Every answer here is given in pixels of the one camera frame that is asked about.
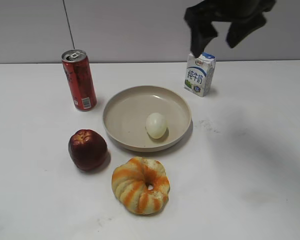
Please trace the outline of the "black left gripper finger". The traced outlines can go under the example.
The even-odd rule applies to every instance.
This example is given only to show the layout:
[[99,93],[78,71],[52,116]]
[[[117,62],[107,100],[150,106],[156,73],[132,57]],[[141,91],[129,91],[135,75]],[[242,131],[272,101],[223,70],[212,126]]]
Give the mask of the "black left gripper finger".
[[262,13],[258,13],[244,20],[233,21],[228,29],[226,42],[230,48],[236,47],[244,38],[267,23]]

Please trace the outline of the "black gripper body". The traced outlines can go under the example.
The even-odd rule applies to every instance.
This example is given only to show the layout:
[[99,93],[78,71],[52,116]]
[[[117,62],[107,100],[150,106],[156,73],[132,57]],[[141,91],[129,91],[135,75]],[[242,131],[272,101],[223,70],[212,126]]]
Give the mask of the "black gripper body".
[[275,0],[204,0],[195,10],[195,22],[230,22],[236,24],[264,25],[263,13],[270,12]]

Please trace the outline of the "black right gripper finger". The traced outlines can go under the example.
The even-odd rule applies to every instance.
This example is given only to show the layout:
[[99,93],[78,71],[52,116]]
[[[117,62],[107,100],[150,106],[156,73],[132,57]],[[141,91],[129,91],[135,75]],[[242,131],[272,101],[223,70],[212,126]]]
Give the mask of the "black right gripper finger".
[[188,7],[185,11],[184,20],[190,28],[190,51],[195,58],[218,36],[212,24],[213,10],[209,7]]

